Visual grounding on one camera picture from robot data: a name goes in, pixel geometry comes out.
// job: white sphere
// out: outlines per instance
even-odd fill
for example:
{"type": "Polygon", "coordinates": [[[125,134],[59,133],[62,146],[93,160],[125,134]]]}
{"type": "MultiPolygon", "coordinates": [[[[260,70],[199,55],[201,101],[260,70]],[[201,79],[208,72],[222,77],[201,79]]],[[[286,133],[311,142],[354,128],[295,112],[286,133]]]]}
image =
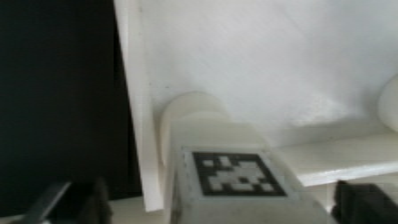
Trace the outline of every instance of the white sphere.
{"type": "Polygon", "coordinates": [[[379,117],[398,132],[398,76],[391,79],[379,99],[379,117]]]}

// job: dark background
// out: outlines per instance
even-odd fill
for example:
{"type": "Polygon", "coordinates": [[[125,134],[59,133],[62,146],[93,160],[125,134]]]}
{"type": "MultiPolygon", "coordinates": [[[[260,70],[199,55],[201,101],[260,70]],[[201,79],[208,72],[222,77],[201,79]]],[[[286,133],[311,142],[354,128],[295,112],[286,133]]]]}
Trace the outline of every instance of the dark background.
{"type": "Polygon", "coordinates": [[[141,195],[112,0],[0,1],[0,216],[50,183],[141,195]]]}

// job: white object edge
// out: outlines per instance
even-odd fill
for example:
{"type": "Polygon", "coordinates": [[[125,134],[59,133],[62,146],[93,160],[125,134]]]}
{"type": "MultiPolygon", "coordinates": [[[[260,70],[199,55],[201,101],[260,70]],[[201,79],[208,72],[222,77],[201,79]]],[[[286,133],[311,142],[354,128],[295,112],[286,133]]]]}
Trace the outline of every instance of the white object edge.
{"type": "Polygon", "coordinates": [[[160,188],[160,161],[146,68],[141,1],[116,0],[114,4],[134,114],[144,204],[146,211],[150,212],[164,209],[164,196],[160,188]]]}

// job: white surface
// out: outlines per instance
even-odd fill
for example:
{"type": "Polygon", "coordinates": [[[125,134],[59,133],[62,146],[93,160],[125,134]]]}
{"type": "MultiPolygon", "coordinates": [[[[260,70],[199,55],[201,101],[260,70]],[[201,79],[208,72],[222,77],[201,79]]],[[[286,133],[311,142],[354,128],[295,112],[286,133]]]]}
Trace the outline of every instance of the white surface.
{"type": "Polygon", "coordinates": [[[398,76],[389,81],[379,100],[379,116],[384,124],[398,132],[398,76]]]}
{"type": "Polygon", "coordinates": [[[276,149],[304,186],[398,172],[398,134],[276,149]]]}
{"type": "Polygon", "coordinates": [[[205,91],[272,146],[382,133],[396,14],[396,0],[142,1],[157,119],[205,91]]]}

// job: qr-like marker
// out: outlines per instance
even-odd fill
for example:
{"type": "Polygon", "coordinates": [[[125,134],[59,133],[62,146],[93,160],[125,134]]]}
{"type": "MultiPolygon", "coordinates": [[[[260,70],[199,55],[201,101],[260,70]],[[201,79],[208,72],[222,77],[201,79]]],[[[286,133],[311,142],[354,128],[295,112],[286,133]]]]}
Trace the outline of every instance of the qr-like marker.
{"type": "Polygon", "coordinates": [[[206,196],[286,196],[258,154],[194,152],[206,196]]]}

